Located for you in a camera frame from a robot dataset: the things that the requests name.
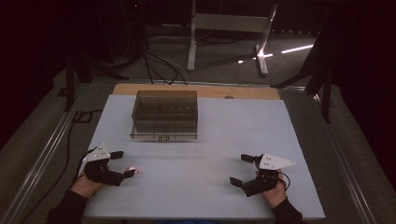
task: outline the metal frame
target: metal frame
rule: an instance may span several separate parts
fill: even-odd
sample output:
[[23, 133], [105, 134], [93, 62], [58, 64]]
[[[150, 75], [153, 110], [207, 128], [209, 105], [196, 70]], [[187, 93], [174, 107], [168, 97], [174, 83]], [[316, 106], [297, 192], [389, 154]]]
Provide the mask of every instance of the metal frame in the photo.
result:
[[347, 188], [349, 189], [349, 193], [352, 197], [353, 202], [356, 205], [358, 213], [361, 216], [362, 222], [364, 224], [376, 224], [377, 221], [375, 219], [374, 213], [365, 199], [365, 196], [361, 190], [361, 185], [359, 184], [356, 176], [353, 174], [353, 171], [349, 166], [346, 154], [344, 153], [344, 150], [342, 149], [334, 133], [334, 130], [332, 129], [332, 126], [329, 123], [326, 123], [326, 120], [321, 116], [321, 102], [318, 95], [313, 95], [312, 97], [310, 97], [310, 100], [313, 107], [316, 109], [316, 114], [319, 116], [318, 119], [321, 121], [321, 124], [329, 139], [335, 161], [337, 162], [340, 173], [345, 180]]
[[64, 113], [54, 132], [52, 133], [52, 136], [49, 138], [49, 141], [35, 161], [35, 164], [24, 178], [17, 194], [10, 203], [10, 206], [1, 217], [1, 224], [18, 223], [23, 209], [32, 196], [32, 193], [35, 190], [38, 181], [41, 179], [41, 176], [44, 174], [47, 165], [50, 163], [50, 159], [56, 151], [58, 144], [61, 142], [61, 139], [70, 124], [70, 121], [73, 119], [79, 99], [87, 89], [88, 84], [81, 84], [81, 87], [79, 87], [75, 103], [73, 106], [71, 106], [69, 112]]
[[264, 76], [268, 75], [268, 69], [264, 60], [265, 57], [263, 52], [268, 35], [271, 31], [274, 16], [276, 14], [277, 4], [272, 4], [270, 15], [268, 17], [247, 17], [196, 13], [195, 0], [191, 1], [191, 42], [189, 50], [189, 60], [187, 63], [188, 71], [192, 72], [195, 69], [195, 30], [210, 29], [262, 33], [262, 42], [260, 43], [260, 45], [256, 46], [256, 53], [261, 74]]

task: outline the transparent plastic box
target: transparent plastic box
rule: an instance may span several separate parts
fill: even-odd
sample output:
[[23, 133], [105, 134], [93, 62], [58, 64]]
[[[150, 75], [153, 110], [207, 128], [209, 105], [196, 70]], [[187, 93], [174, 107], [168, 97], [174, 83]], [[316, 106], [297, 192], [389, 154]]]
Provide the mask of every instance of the transparent plastic box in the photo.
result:
[[194, 140], [198, 138], [196, 91], [138, 91], [131, 138]]

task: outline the black sleeve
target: black sleeve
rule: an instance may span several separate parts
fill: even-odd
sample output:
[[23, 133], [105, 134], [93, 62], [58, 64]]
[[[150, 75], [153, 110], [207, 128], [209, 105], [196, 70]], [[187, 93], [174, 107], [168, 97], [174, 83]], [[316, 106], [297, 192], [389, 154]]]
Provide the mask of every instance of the black sleeve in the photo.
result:
[[303, 215], [285, 199], [277, 207], [272, 209], [275, 214], [275, 224], [302, 224]]
[[61, 202], [49, 211], [46, 224], [81, 224], [87, 199], [67, 190]]

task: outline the black cable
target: black cable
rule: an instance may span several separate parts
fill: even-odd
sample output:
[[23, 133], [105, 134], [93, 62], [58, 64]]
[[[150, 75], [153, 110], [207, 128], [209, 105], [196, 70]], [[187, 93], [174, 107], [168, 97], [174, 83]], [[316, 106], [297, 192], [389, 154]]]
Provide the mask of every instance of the black cable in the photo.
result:
[[290, 187], [290, 178], [287, 176], [287, 175], [285, 175], [284, 173], [282, 173], [282, 172], [280, 172], [283, 176], [285, 176], [287, 179], [288, 179], [288, 185], [287, 186], [285, 186], [285, 190], [288, 190], [288, 188]]
[[83, 174], [83, 175], [81, 175], [81, 176], [77, 177], [77, 178], [76, 178], [76, 180], [78, 180], [78, 179], [82, 178], [84, 175], [85, 175], [85, 174]]
[[146, 49], [145, 49], [145, 52], [147, 52], [148, 54], [152, 55], [153, 57], [155, 57], [155, 58], [157, 58], [157, 59], [163, 61], [165, 65], [168, 65], [169, 67], [171, 67], [171, 68], [175, 71], [175, 77], [171, 80], [171, 82], [169, 83], [169, 85], [172, 85], [172, 84], [175, 82], [175, 80], [177, 79], [177, 77], [180, 77], [180, 78], [183, 80], [184, 84], [188, 85], [186, 79], [184, 79], [184, 77], [180, 74], [180, 72], [177, 70], [176, 67], [174, 67], [172, 64], [170, 64], [170, 63], [169, 63], [168, 61], [166, 61], [165, 59], [163, 59], [163, 58], [161, 58], [161, 57], [159, 57], [159, 56], [157, 56], [157, 55], [151, 53], [150, 51], [148, 51], [148, 50], [146, 50]]
[[[93, 111], [87, 112], [87, 113], [83, 114], [80, 118], [82, 119], [83, 117], [85, 117], [87, 115], [92, 115], [93, 112], [100, 112], [100, 111], [102, 111], [102, 110], [93, 110]], [[75, 120], [72, 120], [72, 125], [70, 126], [69, 132], [67, 133], [66, 163], [64, 165], [64, 168], [62, 169], [62, 171], [61, 171], [60, 175], [58, 176], [58, 178], [56, 179], [56, 181], [49, 188], [49, 190], [47, 190], [47, 192], [41, 197], [41, 199], [38, 200], [38, 202], [33, 206], [32, 210], [30, 210], [30, 212], [28, 212], [28, 214], [26, 214], [26, 216], [21, 220], [20, 224], [23, 224], [27, 220], [27, 218], [29, 218], [29, 216], [33, 214], [33, 212], [37, 209], [37, 207], [43, 203], [43, 201], [49, 196], [49, 194], [52, 192], [52, 190], [55, 188], [55, 186], [59, 183], [61, 178], [64, 176], [64, 173], [65, 173], [67, 166], [69, 165], [69, 162], [70, 162], [70, 137], [71, 137], [71, 132], [73, 131], [73, 128], [75, 127], [75, 125], [76, 125]]]
[[175, 77], [171, 80], [171, 82], [167, 83], [168, 85], [172, 85], [172, 83], [174, 83], [174, 81], [177, 79], [177, 76], [178, 76], [178, 74], [179, 74], [179, 72], [177, 71], [177, 69], [176, 69], [172, 64], [170, 64], [170, 63], [167, 62], [166, 60], [162, 59], [161, 57], [158, 57], [157, 55], [151, 53], [150, 51], [148, 51], [148, 50], [145, 49], [145, 52], [147, 52], [148, 54], [150, 54], [150, 55], [152, 55], [152, 56], [154, 56], [154, 57], [156, 57], [156, 58], [162, 60], [163, 62], [165, 62], [167, 65], [169, 65], [171, 68], [174, 69], [174, 71], [175, 71], [175, 73], [176, 73], [176, 74], [175, 74]]
[[168, 81], [166, 80], [166, 78], [163, 77], [163, 76], [161, 76], [161, 75], [157, 72], [157, 70], [155, 70], [154, 66], [151, 64], [151, 62], [149, 62], [149, 60], [148, 60], [148, 58], [146, 57], [146, 55], [144, 55], [143, 57], [145, 58], [145, 61], [146, 61], [146, 62], [143, 63], [143, 64], [146, 65], [146, 67], [147, 67], [147, 69], [148, 69], [149, 75], [150, 75], [150, 71], [152, 71], [152, 73], [153, 73], [155, 76], [157, 76], [157, 77], [159, 77], [160, 79], [162, 79], [166, 84], [169, 84]]
[[134, 66], [137, 62], [137, 60], [140, 58], [140, 55], [135, 55], [134, 57], [130, 57], [129, 61], [126, 63], [120, 63], [114, 66], [109, 66], [108, 68], [113, 70], [113, 71], [123, 71], [126, 70], [132, 66]]
[[[222, 6], [223, 6], [223, 0], [220, 0], [219, 15], [221, 15]], [[204, 46], [204, 45], [211, 45], [211, 44], [216, 45], [217, 42], [210, 42], [210, 41], [206, 40], [206, 38], [207, 38], [208, 36], [210, 36], [212, 33], [214, 33], [214, 30], [210, 30], [206, 35], [204, 35], [203, 37], [200, 37], [200, 38], [199, 38], [199, 39], [201, 39], [202, 41], [206, 42], [206, 44], [203, 44], [203, 45], [196, 44], [196, 45], [197, 45], [197, 46]]]
[[148, 34], [148, 35], [154, 35], [156, 37], [160, 37], [160, 36], [169, 36], [169, 37], [180, 37], [181, 35], [185, 35], [186, 37], [189, 37], [187, 35], [191, 34], [191, 28], [190, 27], [186, 27], [186, 28], [182, 28], [182, 30], [178, 30], [178, 31], [174, 31], [174, 32], [170, 32], [170, 33], [158, 33], [158, 34]]
[[[216, 38], [216, 40], [212, 41], [212, 40], [207, 39], [210, 35], [213, 35]], [[228, 39], [232, 39], [232, 40], [231, 41], [221, 41], [221, 36], [225, 37], [225, 38], [228, 38]], [[197, 44], [197, 46], [232, 44], [232, 43], [235, 43], [237, 41], [245, 40], [247, 38], [247, 36], [249, 36], [249, 34], [244, 34], [240, 38], [231, 38], [231, 37], [228, 37], [228, 36], [225, 36], [225, 35], [221, 35], [219, 32], [211, 32], [211, 33], [209, 33], [209, 35], [206, 35], [206, 36], [204, 36], [202, 38], [199, 38], [199, 40], [201, 40], [203, 42], [206, 42], [206, 44]]]
[[150, 80], [150, 82], [151, 82], [151, 84], [154, 84], [153, 83], [153, 81], [152, 81], [152, 76], [151, 76], [151, 73], [150, 73], [150, 71], [149, 71], [149, 65], [148, 65], [148, 59], [146, 58], [146, 56], [145, 56], [145, 54], [143, 53], [143, 58], [145, 59], [145, 63], [144, 63], [144, 65], [146, 66], [146, 68], [148, 69], [148, 77], [149, 77], [149, 80]]
[[82, 155], [82, 157], [79, 159], [79, 162], [78, 162], [78, 165], [77, 165], [77, 170], [76, 170], [75, 175], [73, 176], [73, 181], [72, 181], [72, 184], [71, 184], [70, 188], [73, 186], [73, 184], [76, 182], [76, 180], [78, 180], [80, 177], [83, 176], [83, 175], [79, 176], [79, 168], [80, 168], [81, 165], [82, 165], [82, 160], [84, 160], [84, 158], [85, 158], [88, 154], [90, 154], [92, 151], [94, 151], [95, 149], [96, 149], [96, 147], [93, 148], [93, 149], [88, 150], [88, 151], [85, 152], [84, 155]]
[[247, 59], [245, 61], [242, 61], [239, 65], [238, 68], [236, 69], [235, 73], [233, 74], [233, 79], [235, 80], [236, 84], [238, 84], [238, 86], [242, 86], [242, 82], [238, 80], [238, 73], [239, 73], [239, 69], [241, 68], [243, 63], [247, 63], [249, 61], [251, 61], [253, 58]]

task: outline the white table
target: white table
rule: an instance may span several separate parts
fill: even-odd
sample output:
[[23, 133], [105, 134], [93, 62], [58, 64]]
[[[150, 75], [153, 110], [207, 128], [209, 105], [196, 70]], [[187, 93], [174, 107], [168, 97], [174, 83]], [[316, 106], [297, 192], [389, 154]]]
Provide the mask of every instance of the white table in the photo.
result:
[[241, 154], [268, 153], [296, 162], [282, 171], [291, 179], [288, 196], [305, 218], [324, 213], [304, 155], [281, 100], [198, 98], [198, 140], [136, 141], [132, 129], [133, 95], [110, 95], [90, 148], [105, 143], [124, 151], [110, 170], [143, 169], [119, 187], [105, 187], [89, 200], [86, 217], [260, 219], [270, 207], [229, 183], [255, 177]]

